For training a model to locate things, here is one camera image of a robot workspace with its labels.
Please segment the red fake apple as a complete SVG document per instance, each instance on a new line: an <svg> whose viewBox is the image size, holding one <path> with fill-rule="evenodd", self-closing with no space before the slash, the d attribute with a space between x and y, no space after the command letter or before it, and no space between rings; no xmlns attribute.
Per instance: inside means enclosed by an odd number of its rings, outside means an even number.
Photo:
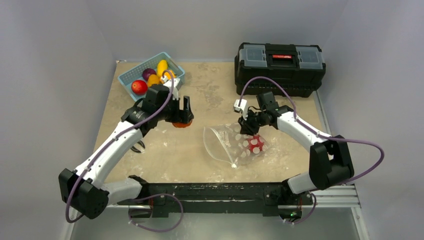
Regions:
<svg viewBox="0 0 424 240"><path fill-rule="evenodd" d="M149 87L144 80L137 79L131 83L130 88L135 95L142 96L146 94Z"/></svg>

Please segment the orange fake fruit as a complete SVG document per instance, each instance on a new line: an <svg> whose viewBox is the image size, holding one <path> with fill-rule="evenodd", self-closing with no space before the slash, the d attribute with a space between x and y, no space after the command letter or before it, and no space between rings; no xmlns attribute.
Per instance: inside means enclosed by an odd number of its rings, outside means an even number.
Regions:
<svg viewBox="0 0 424 240"><path fill-rule="evenodd" d="M175 73L172 70L165 70L161 77L160 77L160 82L162 84L166 83L167 81L171 80L171 78L176 78L177 76L175 75Z"/></svg>

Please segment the polka dot zip top bag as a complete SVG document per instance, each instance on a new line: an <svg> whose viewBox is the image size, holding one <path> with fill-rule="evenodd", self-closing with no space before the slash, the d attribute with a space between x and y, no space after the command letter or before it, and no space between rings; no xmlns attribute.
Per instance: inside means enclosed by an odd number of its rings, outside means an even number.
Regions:
<svg viewBox="0 0 424 240"><path fill-rule="evenodd" d="M248 149L248 139L252 135L240 134L238 123L226 123L203 128L203 144L207 153L220 162L230 164L233 169L250 164L255 159L263 157L270 149L270 144L264 139L264 147L259 154Z"/></svg>

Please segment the orange yellow fake mango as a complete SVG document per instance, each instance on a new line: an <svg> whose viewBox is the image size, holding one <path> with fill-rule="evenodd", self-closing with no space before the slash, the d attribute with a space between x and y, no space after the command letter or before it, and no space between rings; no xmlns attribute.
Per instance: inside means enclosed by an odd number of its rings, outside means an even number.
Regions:
<svg viewBox="0 0 424 240"><path fill-rule="evenodd" d="M147 79L147 86L149 88L153 85L161 85L161 84L162 84L162 80L156 74L149 75Z"/></svg>

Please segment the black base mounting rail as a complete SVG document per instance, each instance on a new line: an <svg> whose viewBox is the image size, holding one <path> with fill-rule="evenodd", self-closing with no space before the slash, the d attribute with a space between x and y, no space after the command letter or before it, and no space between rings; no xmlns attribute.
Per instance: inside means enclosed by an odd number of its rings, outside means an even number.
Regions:
<svg viewBox="0 0 424 240"><path fill-rule="evenodd" d="M261 214L264 217L300 219L302 209L313 207L309 192L289 194L283 182L147 183L138 201L123 200L120 206L145 206L154 218L170 213Z"/></svg>

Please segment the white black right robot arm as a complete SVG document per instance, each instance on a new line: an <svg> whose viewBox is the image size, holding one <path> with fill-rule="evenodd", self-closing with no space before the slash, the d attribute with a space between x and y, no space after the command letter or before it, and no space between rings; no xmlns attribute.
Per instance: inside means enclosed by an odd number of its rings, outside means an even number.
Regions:
<svg viewBox="0 0 424 240"><path fill-rule="evenodd" d="M245 99L237 99L233 104L240 113L238 123L242 135L255 136L264 126L272 126L296 140L309 153L308 170L283 182L280 196L288 204L300 198L301 193L311 190L325 190L348 180L354 175L350 151L345 139L320 134L312 125L294 115L294 109L280 106L272 92L261 93L256 97L259 109L249 109Z"/></svg>

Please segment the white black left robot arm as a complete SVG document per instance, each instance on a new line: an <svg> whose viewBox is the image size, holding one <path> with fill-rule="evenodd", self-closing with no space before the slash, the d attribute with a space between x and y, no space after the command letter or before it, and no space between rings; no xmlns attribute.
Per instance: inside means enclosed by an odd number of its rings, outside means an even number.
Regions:
<svg viewBox="0 0 424 240"><path fill-rule="evenodd" d="M69 223L75 209L82 217L97 218L107 206L122 201L146 203L149 191L140 177L106 183L112 169L131 147L143 140L158 122L188 127L194 119L188 95L180 96L176 87L154 84L144 98L137 100L122 115L115 129L104 143L74 170L65 168L58 176L61 198L66 204L65 218Z"/></svg>

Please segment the red fake tomato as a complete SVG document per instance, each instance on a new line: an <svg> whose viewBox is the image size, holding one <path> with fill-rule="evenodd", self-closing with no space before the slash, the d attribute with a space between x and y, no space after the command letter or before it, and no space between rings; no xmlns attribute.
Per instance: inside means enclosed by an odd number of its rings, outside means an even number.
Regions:
<svg viewBox="0 0 424 240"><path fill-rule="evenodd" d="M249 138L247 143L247 147L252 153L259 154L263 151L265 140L260 135L255 135Z"/></svg>

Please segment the black handled pliers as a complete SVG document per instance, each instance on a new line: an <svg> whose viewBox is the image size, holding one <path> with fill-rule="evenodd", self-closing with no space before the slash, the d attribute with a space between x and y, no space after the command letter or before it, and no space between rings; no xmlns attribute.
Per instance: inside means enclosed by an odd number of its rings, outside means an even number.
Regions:
<svg viewBox="0 0 424 240"><path fill-rule="evenodd" d="M145 144L143 143L143 141L139 140L136 144L137 144L140 148L138 148L138 147L136 147L135 145L133 145L133 146L130 148L130 150L131 150L131 151L133 151L134 153L137 153L137 154L141 154L141 153L143 153L143 152L145 151L145 149L146 149Z"/></svg>

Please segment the purple fake cabbage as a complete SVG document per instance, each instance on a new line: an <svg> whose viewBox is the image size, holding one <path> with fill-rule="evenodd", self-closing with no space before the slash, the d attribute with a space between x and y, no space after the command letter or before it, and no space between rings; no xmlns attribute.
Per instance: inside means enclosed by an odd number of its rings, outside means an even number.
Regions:
<svg viewBox="0 0 424 240"><path fill-rule="evenodd" d="M152 69L152 68L146 68L146 69L144 69L143 70L143 72L142 72L142 78L145 80L145 81L148 81L148 79L149 79L149 77L151 76L151 75L156 75L157 73L156 73L156 71L154 70L154 69Z"/></svg>

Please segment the black plastic toolbox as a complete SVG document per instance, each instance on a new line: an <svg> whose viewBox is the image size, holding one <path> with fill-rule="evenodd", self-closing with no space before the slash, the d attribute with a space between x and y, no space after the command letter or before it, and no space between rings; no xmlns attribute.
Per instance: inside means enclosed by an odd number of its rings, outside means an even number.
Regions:
<svg viewBox="0 0 424 240"><path fill-rule="evenodd" d="M282 96L308 98L322 85L326 73L318 45L243 42L234 58L237 94L258 95L268 91Z"/></svg>

